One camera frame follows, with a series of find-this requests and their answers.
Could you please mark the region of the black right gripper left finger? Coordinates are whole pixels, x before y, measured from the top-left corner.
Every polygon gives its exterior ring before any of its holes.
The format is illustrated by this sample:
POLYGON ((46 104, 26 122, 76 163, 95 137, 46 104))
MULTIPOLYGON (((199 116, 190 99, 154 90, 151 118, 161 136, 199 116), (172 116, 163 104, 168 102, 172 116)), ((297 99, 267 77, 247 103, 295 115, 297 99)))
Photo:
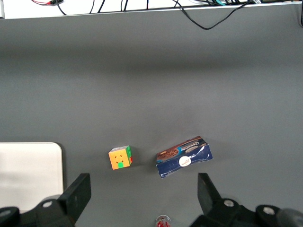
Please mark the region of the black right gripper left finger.
POLYGON ((74 227, 91 198, 90 174, 82 173, 59 196, 36 207, 38 227, 74 227))

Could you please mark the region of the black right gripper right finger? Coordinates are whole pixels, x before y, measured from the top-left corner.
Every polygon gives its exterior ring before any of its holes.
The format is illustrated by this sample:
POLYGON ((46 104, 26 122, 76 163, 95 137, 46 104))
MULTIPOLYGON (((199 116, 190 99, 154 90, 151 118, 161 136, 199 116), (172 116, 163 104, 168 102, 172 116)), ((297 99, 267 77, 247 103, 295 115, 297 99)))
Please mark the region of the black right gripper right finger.
POLYGON ((255 213, 238 202, 222 198, 207 173, 199 173, 197 197, 203 211, 192 227, 255 227, 255 213))

